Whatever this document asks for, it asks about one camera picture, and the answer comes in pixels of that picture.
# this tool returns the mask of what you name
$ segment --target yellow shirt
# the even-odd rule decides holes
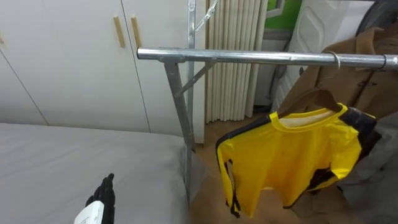
[[[219,139],[217,160],[231,213],[252,217],[264,188],[278,191],[289,207],[304,191],[346,177],[361,152],[360,139],[376,120],[341,106],[338,113],[321,109],[282,119],[272,113]]]

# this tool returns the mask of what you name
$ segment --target clothes hanger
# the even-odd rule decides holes
[[[335,56],[336,62],[337,62],[337,71],[336,73],[340,70],[340,58],[337,56],[336,53],[328,51],[329,53],[333,54],[333,56]],[[310,103],[313,103],[315,105],[321,106],[323,108],[326,108],[330,111],[334,111],[334,112],[340,112],[342,107],[341,105],[339,105],[333,95],[331,94],[331,92],[329,90],[325,90],[325,89],[321,89],[318,87],[314,87],[308,91],[306,91],[305,93],[303,93],[301,96],[299,96],[296,101],[290,106],[288,107],[286,110],[284,111],[278,111],[278,117],[279,118],[283,118],[286,117],[287,115],[296,112],[299,109],[302,109],[303,107],[307,107]]]

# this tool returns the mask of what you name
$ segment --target metal rack leg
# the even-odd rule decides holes
[[[188,0],[188,48],[195,48],[195,19],[197,13],[197,0]],[[195,73],[195,62],[188,62],[187,80],[193,78]],[[188,119],[193,124],[193,86],[188,89],[187,94]]]
[[[182,134],[186,145],[185,149],[185,170],[184,181],[185,190],[187,191],[188,204],[190,203],[190,187],[191,187],[191,163],[192,151],[194,150],[194,137],[191,123],[188,118],[187,108],[185,106],[184,94],[178,95],[177,93],[182,88],[180,70],[176,62],[164,62],[166,69],[167,79],[169,80],[170,89],[173,94],[175,108],[177,109],[178,120],[180,121]]]

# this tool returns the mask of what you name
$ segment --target gray bedsheet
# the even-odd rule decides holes
[[[115,224],[188,223],[183,155],[176,136],[0,124],[0,223],[71,224],[110,172]]]

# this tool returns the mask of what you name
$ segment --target white cabinet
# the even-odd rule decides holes
[[[163,64],[136,58],[131,17],[142,46],[185,48],[187,0],[0,3],[0,50],[49,125],[182,135]],[[197,21],[205,3],[198,0]],[[205,48],[205,28],[196,41]],[[180,71],[185,83],[186,64]],[[203,142],[204,78],[194,98],[195,137]]]
[[[0,122],[46,125],[42,115],[1,52]]]
[[[149,131],[120,1],[0,3],[0,49],[49,125]]]
[[[122,0],[134,52],[137,50],[134,32],[144,47],[187,48],[187,0]],[[197,22],[205,15],[205,0],[197,1]],[[133,30],[131,17],[136,17],[138,29]],[[205,27],[196,34],[196,48],[205,48]],[[163,63],[136,60],[150,130],[155,133],[182,135]],[[195,72],[203,63],[195,64]],[[183,84],[187,81],[187,64],[180,64]],[[193,127],[197,142],[203,142],[205,125],[205,79],[194,87]]]

